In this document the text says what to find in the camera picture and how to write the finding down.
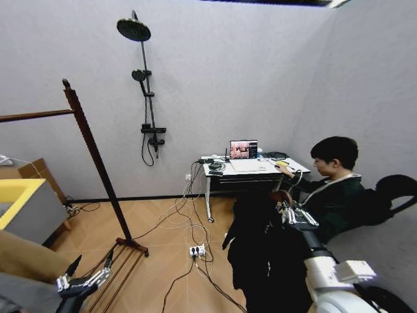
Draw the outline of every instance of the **wooden clothes rack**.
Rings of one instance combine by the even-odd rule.
[[[137,257],[137,259],[135,260],[135,262],[133,263],[131,268],[128,270],[127,275],[123,278],[120,286],[117,288],[116,292],[111,297],[110,302],[106,305],[106,308],[103,311],[103,312],[106,312],[108,310],[108,308],[110,307],[110,304],[113,302],[114,298],[116,297],[116,295],[120,291],[121,287],[126,282],[128,276],[132,272],[133,268],[135,267],[135,265],[137,264],[139,259],[142,257],[143,254],[146,257],[149,256],[149,251],[148,251],[148,248],[146,248],[145,246],[141,246],[139,243],[137,243],[136,241],[134,241],[132,239],[132,235],[130,233],[130,230],[129,230],[129,227],[126,223],[126,220],[124,218],[124,215],[123,215],[122,209],[120,207],[119,201],[116,197],[116,193],[113,189],[113,185],[111,184],[109,175],[106,171],[106,167],[104,166],[102,157],[100,156],[100,152],[98,151],[98,148],[97,148],[96,142],[94,140],[93,134],[91,132],[90,126],[89,126],[89,124],[87,122],[87,119],[84,115],[83,108],[81,107],[81,103],[78,100],[77,93],[76,93],[75,90],[71,89],[71,85],[68,82],[68,80],[63,79],[63,84],[64,84],[64,87],[65,87],[64,93],[65,93],[66,99],[67,99],[67,101],[68,101],[68,103],[71,107],[70,110],[56,110],[56,111],[24,113],[24,114],[16,114],[16,115],[3,115],[3,116],[0,116],[0,123],[13,122],[13,121],[22,121],[22,120],[25,120],[25,119],[38,119],[38,118],[42,118],[42,117],[51,117],[51,116],[57,116],[57,115],[67,115],[67,114],[73,114],[74,115],[74,117],[77,121],[78,127],[79,127],[79,129],[80,129],[80,131],[83,135],[85,144],[87,145],[87,147],[89,149],[91,158],[94,161],[97,172],[100,175],[100,178],[103,182],[104,188],[107,192],[107,195],[109,197],[109,200],[111,202],[113,210],[116,214],[117,220],[119,221],[119,224],[122,228],[122,231],[123,231],[123,234],[124,234],[124,237],[125,237],[125,239],[116,238],[116,243],[111,250],[113,250],[117,245],[122,245],[123,246],[122,250],[124,250],[124,248],[126,248],[127,246],[132,248],[131,253],[122,262],[121,267],[126,263],[127,259],[130,257],[130,255],[132,255],[132,253],[135,250],[140,251],[139,256]],[[97,266],[89,273],[93,273],[100,266],[100,264],[105,260],[105,258],[109,254],[109,252],[103,257],[102,261],[100,263],[98,263]],[[117,276],[121,267],[117,270],[117,272],[115,273],[114,276]],[[104,291],[99,295],[98,299],[96,300],[96,302],[94,303],[94,305],[90,309],[90,311],[94,308],[94,306],[98,302],[98,300],[100,300],[101,296],[107,290],[108,286],[111,284],[112,281],[113,281],[113,279],[111,279],[108,282]]]

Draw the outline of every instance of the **white lanyard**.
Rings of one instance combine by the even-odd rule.
[[[310,200],[310,198],[312,196],[314,196],[315,194],[318,194],[319,192],[323,191],[324,189],[326,189],[330,185],[336,184],[336,183],[338,183],[340,181],[344,181],[345,179],[348,179],[348,178],[351,178],[351,177],[358,177],[358,175],[357,174],[354,174],[354,173],[350,173],[350,174],[347,174],[346,176],[343,176],[343,177],[341,177],[339,179],[336,179],[335,181],[331,181],[330,183],[327,183],[327,184],[323,185],[320,188],[317,188],[311,194],[308,195],[308,197],[303,201],[303,203],[301,204],[301,206],[303,206],[304,204],[306,204],[307,201]]]

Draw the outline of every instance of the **hand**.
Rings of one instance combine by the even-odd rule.
[[[275,165],[275,168],[280,171],[282,174],[285,174],[286,176],[293,178],[295,175],[291,173],[288,168],[284,165]]]

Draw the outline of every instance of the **laptop screen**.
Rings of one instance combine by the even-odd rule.
[[[256,158],[258,150],[257,140],[231,140],[230,159]]]

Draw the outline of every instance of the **desk drawer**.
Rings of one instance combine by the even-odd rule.
[[[234,175],[223,177],[211,177],[210,189],[212,191],[226,190],[265,190],[271,191],[281,179],[281,175]]]

